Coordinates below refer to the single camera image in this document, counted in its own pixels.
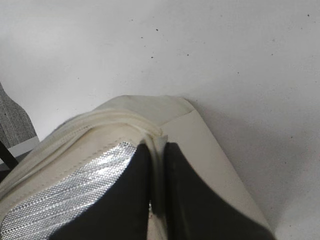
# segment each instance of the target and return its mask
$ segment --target silver metallic panel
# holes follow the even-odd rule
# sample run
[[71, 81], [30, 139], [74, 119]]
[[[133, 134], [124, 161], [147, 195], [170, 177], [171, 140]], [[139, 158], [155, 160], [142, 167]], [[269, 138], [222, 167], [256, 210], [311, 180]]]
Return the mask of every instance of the silver metallic panel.
[[35, 194], [5, 216], [2, 240], [45, 240], [86, 211], [117, 181], [136, 148], [123, 142]]

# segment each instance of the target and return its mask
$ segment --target white surface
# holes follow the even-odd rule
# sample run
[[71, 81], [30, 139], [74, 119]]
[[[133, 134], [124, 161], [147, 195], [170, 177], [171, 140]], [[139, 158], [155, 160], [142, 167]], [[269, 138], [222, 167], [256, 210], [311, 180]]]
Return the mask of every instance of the white surface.
[[277, 237], [314, 240], [319, 39], [319, 0], [8, 0], [0, 81], [40, 139], [118, 95], [186, 97]]

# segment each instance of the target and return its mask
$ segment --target gray fabric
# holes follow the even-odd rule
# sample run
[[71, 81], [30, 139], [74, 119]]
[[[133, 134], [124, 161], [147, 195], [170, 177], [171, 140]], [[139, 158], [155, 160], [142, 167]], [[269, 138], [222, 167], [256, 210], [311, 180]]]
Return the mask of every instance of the gray fabric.
[[6, 94], [0, 83], [0, 141], [9, 149], [36, 136], [26, 111]]

